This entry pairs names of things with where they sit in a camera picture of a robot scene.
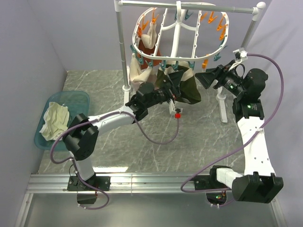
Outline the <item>olive green underwear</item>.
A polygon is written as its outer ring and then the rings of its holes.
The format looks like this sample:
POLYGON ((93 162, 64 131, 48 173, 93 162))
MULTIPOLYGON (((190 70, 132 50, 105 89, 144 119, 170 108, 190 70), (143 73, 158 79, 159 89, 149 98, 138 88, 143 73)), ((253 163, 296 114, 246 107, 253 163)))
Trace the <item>olive green underwear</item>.
MULTIPOLYGON (((189 63, 186 61, 178 62, 177 71, 183 70, 183 76, 180 81, 180 97, 176 98, 176 101, 181 103, 187 103, 190 105, 194 105, 196 103, 201 102, 201 95, 197 89, 196 80, 194 77, 194 71, 190 68, 189 63)), ((167 64, 165 68, 165 73, 170 74, 176 72, 173 70, 171 64, 167 64)), ((164 72, 161 67, 159 67, 157 72, 157 79, 155 81, 156 87, 160 87, 164 80, 164 72)))

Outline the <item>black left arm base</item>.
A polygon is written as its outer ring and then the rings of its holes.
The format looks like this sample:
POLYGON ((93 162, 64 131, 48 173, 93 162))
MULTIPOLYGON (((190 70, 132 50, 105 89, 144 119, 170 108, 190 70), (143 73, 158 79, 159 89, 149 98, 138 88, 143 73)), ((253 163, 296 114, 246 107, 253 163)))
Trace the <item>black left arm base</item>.
POLYGON ((106 201, 101 208, 105 207, 109 203, 109 196, 106 192, 110 189, 110 176, 96 176, 93 175, 88 180, 83 180, 77 175, 70 176, 67 185, 68 192, 77 193, 77 203, 84 207, 85 205, 94 205, 98 198, 101 198, 99 194, 104 195, 106 201))

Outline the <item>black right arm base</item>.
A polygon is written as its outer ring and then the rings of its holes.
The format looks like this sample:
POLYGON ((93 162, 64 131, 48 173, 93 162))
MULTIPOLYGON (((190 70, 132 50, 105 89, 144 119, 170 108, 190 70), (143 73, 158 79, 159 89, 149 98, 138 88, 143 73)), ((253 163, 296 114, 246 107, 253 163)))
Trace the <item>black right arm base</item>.
POLYGON ((197 175, 190 181, 194 183, 195 191, 205 191, 206 199, 211 207, 217 208, 227 206, 234 202, 234 198, 228 198, 226 185, 223 183, 214 181, 210 175, 197 175))

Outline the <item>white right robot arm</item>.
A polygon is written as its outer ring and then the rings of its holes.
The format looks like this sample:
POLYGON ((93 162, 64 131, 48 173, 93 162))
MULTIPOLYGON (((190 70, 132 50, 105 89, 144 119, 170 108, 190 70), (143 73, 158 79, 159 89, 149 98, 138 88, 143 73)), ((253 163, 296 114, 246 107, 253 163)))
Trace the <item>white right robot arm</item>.
POLYGON ((236 201, 270 203, 284 186, 270 162, 265 132, 261 92, 266 86, 267 73, 251 69, 240 77, 230 65, 196 73, 205 89, 215 81, 214 89, 224 87, 234 96, 232 110, 244 144, 245 169, 239 174, 227 166, 210 169, 209 185, 214 189, 228 187, 236 201))

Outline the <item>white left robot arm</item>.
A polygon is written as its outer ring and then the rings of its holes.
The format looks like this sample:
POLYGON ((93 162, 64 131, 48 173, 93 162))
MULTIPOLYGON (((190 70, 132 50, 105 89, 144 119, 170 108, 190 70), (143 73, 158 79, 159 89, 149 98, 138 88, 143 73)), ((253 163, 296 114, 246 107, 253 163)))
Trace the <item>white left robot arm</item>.
POLYGON ((90 156, 98 136, 118 127, 137 123, 148 115, 150 107, 180 97, 179 87, 183 74, 180 70, 166 75, 158 89, 151 82, 142 83, 130 101, 115 111, 91 117, 79 114, 74 118, 62 140, 72 154, 80 175, 78 183, 84 190, 91 190, 96 183, 90 156))

